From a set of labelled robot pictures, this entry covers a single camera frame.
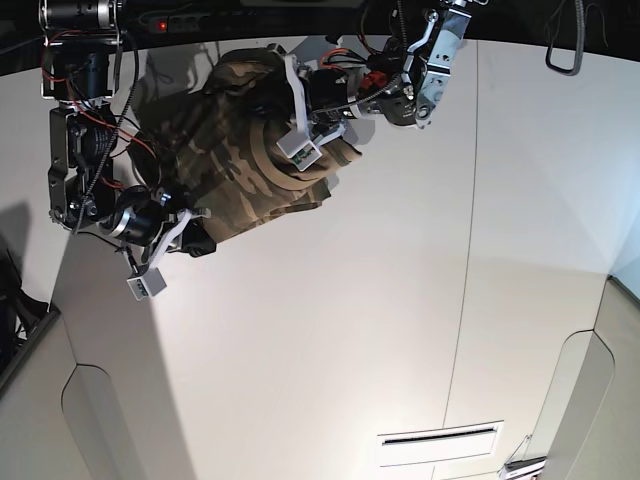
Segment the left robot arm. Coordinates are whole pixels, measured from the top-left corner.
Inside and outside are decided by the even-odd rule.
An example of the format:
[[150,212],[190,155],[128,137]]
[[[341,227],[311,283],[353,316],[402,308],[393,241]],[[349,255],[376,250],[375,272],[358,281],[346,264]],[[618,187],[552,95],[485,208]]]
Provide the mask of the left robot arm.
[[390,36],[380,48],[359,30],[361,53],[337,46],[316,67],[285,55],[294,110],[278,147],[289,158],[305,156],[342,136],[347,121],[354,119],[382,117],[396,127],[427,126],[470,21],[464,1],[436,1],[418,9],[398,1],[389,13]]

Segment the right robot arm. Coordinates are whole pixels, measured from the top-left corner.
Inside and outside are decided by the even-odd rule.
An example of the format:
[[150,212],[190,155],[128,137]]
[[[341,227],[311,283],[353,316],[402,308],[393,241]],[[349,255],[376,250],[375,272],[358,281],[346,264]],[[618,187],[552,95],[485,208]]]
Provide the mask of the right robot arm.
[[134,271],[163,253],[193,258],[215,242],[189,208],[164,141],[142,129],[111,101],[120,83],[125,29],[123,1],[42,1],[42,95],[49,113],[49,215],[73,235],[102,235]]

